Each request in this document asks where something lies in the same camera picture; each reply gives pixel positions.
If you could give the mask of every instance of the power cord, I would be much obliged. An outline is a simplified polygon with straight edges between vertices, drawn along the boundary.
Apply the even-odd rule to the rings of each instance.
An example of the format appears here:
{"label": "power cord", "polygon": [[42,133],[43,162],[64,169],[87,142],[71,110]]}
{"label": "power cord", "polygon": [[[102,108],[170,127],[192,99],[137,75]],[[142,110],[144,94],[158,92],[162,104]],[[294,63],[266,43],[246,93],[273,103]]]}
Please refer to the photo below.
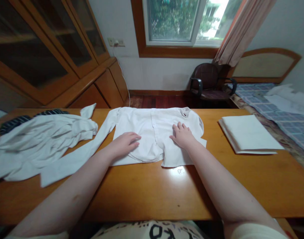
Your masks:
{"label": "power cord", "polygon": [[113,52],[113,56],[116,58],[116,60],[117,60],[117,62],[118,62],[118,64],[119,64],[119,67],[120,67],[120,69],[121,69],[122,77],[123,77],[124,82],[125,82],[125,84],[126,84],[126,89],[128,90],[128,94],[129,94],[129,107],[130,107],[131,99],[130,99],[130,92],[129,92],[128,84],[126,83],[125,77],[124,77],[124,75],[123,75],[122,68],[121,68],[121,66],[120,66],[120,62],[119,62],[119,60],[118,60],[118,57],[117,57],[117,56],[115,55],[115,53],[114,53],[114,46],[118,46],[118,45],[119,45],[119,43],[114,43],[114,44],[113,44],[113,46],[112,46],[112,52]]}

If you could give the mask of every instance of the hand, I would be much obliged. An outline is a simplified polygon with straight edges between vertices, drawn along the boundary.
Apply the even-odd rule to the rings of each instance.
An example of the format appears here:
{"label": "hand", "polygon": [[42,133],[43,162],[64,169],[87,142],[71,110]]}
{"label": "hand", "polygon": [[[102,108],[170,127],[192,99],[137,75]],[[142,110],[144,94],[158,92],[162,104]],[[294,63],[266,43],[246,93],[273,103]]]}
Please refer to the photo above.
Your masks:
{"label": "hand", "polygon": [[126,132],[113,140],[107,147],[103,149],[112,159],[119,158],[127,155],[136,147],[139,146],[139,142],[134,142],[136,139],[140,139],[141,136],[134,132]]}
{"label": "hand", "polygon": [[190,145],[194,144],[196,139],[194,138],[190,128],[186,127],[185,124],[178,123],[173,125],[175,135],[171,135],[170,139],[178,144],[183,149],[187,149]]}

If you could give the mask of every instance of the person's left hand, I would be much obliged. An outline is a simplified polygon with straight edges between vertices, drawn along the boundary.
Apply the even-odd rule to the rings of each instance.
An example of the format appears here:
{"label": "person's left hand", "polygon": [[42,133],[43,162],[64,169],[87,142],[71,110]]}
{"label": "person's left hand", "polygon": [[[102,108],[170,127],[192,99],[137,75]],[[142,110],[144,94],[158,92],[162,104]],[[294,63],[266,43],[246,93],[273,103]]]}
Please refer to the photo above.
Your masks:
{"label": "person's left hand", "polygon": [[141,136],[134,132],[126,132],[113,140],[103,150],[113,159],[119,158],[121,156],[127,155],[139,146],[139,142],[134,142],[137,139],[141,139]]}

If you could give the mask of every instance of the chair armrest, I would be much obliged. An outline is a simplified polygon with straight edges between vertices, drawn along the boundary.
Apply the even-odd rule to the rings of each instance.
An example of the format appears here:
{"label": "chair armrest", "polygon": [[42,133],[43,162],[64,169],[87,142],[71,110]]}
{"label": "chair armrest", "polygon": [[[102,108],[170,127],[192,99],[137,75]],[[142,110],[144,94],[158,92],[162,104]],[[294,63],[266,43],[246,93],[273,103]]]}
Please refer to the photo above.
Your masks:
{"label": "chair armrest", "polygon": [[198,78],[190,78],[191,79],[191,84],[190,84],[190,90],[192,90],[192,86],[193,86],[193,81],[196,80],[198,81],[198,92],[197,92],[197,97],[201,97],[202,91],[203,91],[203,82],[201,79]]}
{"label": "chair armrest", "polygon": [[237,88],[237,81],[233,78],[224,78],[224,77],[219,77],[219,79],[225,79],[225,80],[230,80],[233,83],[233,88],[232,88],[232,92],[229,95],[233,95],[236,92],[236,88]]}

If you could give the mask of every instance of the white shirt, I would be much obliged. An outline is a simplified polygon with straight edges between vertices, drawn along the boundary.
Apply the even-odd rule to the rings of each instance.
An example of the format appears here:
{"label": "white shirt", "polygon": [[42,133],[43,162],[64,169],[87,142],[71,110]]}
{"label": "white shirt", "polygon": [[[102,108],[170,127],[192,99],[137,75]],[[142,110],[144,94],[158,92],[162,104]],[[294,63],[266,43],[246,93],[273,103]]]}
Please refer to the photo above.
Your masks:
{"label": "white shirt", "polygon": [[193,164],[187,152],[169,138],[173,135],[172,125],[178,122],[190,127],[194,137],[206,146],[200,137],[204,133],[201,118],[186,108],[136,109],[117,108],[109,112],[96,137],[60,160],[41,171],[41,186],[46,187],[55,181],[75,173],[98,149],[106,136],[115,127],[114,139],[125,132],[140,135],[140,145],[113,166],[151,163],[163,160],[163,167],[178,167]]}
{"label": "white shirt", "polygon": [[36,116],[0,136],[0,178],[20,181],[40,173],[79,141],[92,139],[98,125],[90,120],[96,104],[77,115]]}

